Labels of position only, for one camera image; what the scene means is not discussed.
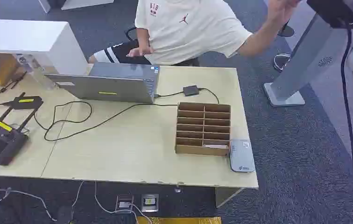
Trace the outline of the person's right hand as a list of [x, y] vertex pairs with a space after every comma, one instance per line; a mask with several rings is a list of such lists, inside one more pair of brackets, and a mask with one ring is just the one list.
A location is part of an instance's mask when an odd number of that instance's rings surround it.
[[131, 49], [126, 56], [127, 57], [139, 57], [139, 56], [152, 54], [153, 52], [154, 52], [154, 50], [150, 46], [137, 47], [137, 48]]

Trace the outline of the person's left hand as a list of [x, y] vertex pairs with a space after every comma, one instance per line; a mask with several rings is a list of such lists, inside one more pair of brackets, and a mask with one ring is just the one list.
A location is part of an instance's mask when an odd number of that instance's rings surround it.
[[300, 0], [269, 0], [267, 21], [281, 28], [289, 21]]

